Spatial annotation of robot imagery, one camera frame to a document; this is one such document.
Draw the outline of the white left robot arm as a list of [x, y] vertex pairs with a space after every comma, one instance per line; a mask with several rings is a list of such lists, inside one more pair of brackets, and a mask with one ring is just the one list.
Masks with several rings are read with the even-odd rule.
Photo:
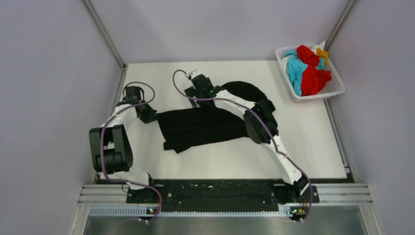
[[90, 149], [96, 172], [112, 183], [128, 185], [130, 197], [152, 202], [159, 197], [157, 189], [150, 174], [133, 165], [134, 156], [127, 135], [137, 118], [145, 124], [158, 119], [157, 111], [144, 100], [144, 90], [138, 84], [129, 83], [111, 117], [89, 131]]

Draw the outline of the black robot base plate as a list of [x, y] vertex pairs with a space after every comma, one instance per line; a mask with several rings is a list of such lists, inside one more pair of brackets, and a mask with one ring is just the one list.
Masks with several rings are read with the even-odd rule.
[[299, 195], [278, 179], [155, 179], [150, 185], [161, 194], [162, 212], [276, 212], [320, 201], [316, 187]]

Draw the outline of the black t-shirt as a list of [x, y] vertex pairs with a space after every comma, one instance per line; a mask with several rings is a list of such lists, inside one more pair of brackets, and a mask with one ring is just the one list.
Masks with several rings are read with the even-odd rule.
[[248, 137], [241, 118], [211, 106], [167, 111], [158, 113], [157, 117], [165, 139], [164, 150], [176, 153], [194, 146]]

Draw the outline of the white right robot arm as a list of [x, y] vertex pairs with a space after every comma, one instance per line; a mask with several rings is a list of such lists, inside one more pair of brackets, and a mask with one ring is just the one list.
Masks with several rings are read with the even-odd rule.
[[289, 157], [282, 143], [271, 101], [266, 98], [257, 102], [248, 101], [221, 86], [214, 86], [211, 80], [198, 70], [186, 74], [185, 77], [192, 85], [183, 95], [192, 105], [213, 105], [242, 119], [249, 138], [271, 154], [284, 181], [288, 200], [311, 205], [316, 192], [309, 177]]

